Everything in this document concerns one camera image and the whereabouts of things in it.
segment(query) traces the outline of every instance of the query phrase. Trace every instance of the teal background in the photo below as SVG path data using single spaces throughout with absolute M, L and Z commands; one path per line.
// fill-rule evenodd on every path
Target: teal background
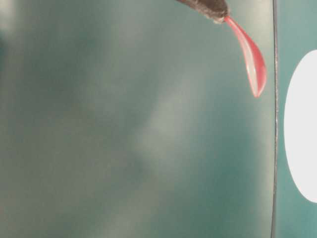
M 317 2 L 277 0 L 279 139 L 275 237 L 317 237 L 317 204 L 308 201 L 295 186 L 284 147 L 284 110 L 287 89 L 300 60 L 317 49 Z
M 0 4 L 0 237 L 270 237 L 271 0 L 228 1 L 258 99 L 229 27 L 174 0 Z

